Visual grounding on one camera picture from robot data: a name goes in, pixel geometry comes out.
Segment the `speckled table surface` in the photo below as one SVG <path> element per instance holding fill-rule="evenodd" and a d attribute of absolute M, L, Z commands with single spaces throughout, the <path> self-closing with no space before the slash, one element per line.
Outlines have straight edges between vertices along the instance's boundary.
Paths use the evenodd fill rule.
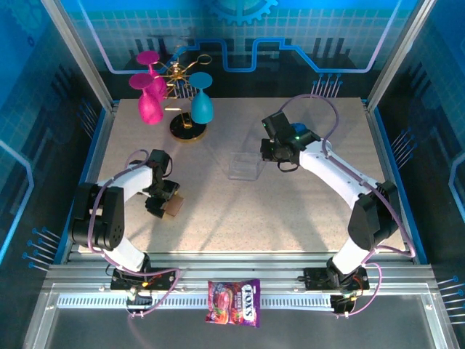
<path fill-rule="evenodd" d="M 139 249 L 170 251 L 306 251 L 326 252 L 346 241 L 350 210 L 322 180 L 303 169 L 281 173 L 264 166 L 254 182 L 228 179 L 232 152 L 258 153 L 266 137 L 261 120 L 276 112 L 286 98 L 213 100 L 215 118 L 196 143 L 177 142 L 169 122 L 178 113 L 165 112 L 155 126 L 139 117 L 137 100 L 120 102 L 100 179 L 122 170 L 136 149 L 163 149 L 174 160 L 170 180 L 185 198 L 176 217 L 160 220 L 145 210 L 145 196 L 126 203 L 125 234 Z M 333 99 L 341 114 L 330 139 L 333 151 L 368 176 L 383 180 L 363 105 L 358 98 Z M 176 105 L 188 109 L 189 102 Z M 290 122 L 303 122 L 323 136 L 334 123 L 331 108 L 321 100 L 300 100 L 286 107 Z M 403 247 L 397 232 L 388 242 Z"/>

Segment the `pink wine glass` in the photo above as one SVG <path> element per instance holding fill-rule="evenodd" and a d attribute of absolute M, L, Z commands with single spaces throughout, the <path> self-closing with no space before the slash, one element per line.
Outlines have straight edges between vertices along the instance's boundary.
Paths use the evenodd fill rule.
<path fill-rule="evenodd" d="M 164 99 L 166 90 L 168 89 L 165 79 L 153 69 L 153 65 L 159 60 L 160 55 L 156 51 L 144 51 L 137 55 L 137 62 L 142 65 L 148 65 L 148 73 L 154 78 L 153 85 L 147 89 L 147 92 L 157 100 Z"/>
<path fill-rule="evenodd" d="M 163 119 L 163 109 L 155 96 L 148 93 L 153 86 L 153 77 L 147 73 L 138 73 L 129 79 L 129 85 L 133 89 L 141 89 L 142 96 L 139 98 L 139 113 L 142 121 L 154 125 Z"/>

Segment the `candy wrapper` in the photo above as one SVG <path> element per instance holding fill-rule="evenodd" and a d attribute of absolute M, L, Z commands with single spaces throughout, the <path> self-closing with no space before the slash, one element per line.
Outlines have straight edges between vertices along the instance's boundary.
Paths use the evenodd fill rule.
<path fill-rule="evenodd" d="M 209 281 L 206 322 L 260 327 L 260 280 Z"/>

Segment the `clear plastic box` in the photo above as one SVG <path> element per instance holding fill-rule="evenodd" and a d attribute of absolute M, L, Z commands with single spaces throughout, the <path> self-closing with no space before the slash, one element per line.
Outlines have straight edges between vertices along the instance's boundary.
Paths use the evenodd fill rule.
<path fill-rule="evenodd" d="M 257 180 L 260 176 L 262 156 L 260 153 L 231 153 L 230 180 Z"/>

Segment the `black round base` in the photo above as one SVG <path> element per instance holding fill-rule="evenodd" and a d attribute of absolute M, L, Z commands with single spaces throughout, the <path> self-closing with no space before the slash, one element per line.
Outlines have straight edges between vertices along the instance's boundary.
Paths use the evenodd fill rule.
<path fill-rule="evenodd" d="M 184 120 L 187 123 L 192 123 L 192 127 L 184 127 L 182 117 L 184 117 Z M 169 124 L 169 130 L 171 131 L 173 137 L 180 142 L 194 142 L 203 137 L 206 131 L 206 125 L 196 124 L 194 121 L 190 119 L 189 113 L 182 113 L 182 116 L 181 114 L 179 114 L 178 116 L 174 117 L 174 119 Z"/>

